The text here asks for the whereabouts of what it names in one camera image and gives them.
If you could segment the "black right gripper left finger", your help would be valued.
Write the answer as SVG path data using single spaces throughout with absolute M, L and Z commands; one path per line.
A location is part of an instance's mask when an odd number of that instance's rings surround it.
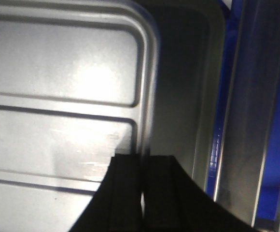
M 142 227 L 140 158 L 117 154 L 71 232 L 139 232 Z

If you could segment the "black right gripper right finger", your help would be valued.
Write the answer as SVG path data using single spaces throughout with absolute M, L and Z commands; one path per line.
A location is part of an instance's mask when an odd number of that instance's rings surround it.
M 215 203 L 173 156 L 149 156 L 145 164 L 146 232 L 254 232 Z

